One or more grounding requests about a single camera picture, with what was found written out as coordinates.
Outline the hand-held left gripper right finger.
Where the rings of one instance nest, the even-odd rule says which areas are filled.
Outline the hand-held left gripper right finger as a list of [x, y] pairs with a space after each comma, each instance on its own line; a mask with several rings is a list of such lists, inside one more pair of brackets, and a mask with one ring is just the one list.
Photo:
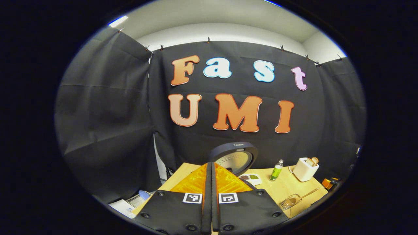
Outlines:
[[212, 163], [212, 229], [220, 235], [267, 235], [288, 216], [264, 189]]

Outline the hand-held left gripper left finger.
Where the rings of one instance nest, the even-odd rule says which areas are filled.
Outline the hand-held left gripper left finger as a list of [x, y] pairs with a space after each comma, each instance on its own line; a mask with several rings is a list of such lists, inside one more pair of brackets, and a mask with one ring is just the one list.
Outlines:
[[156, 234], [212, 234], [212, 167], [182, 164], [134, 210], [134, 221]]

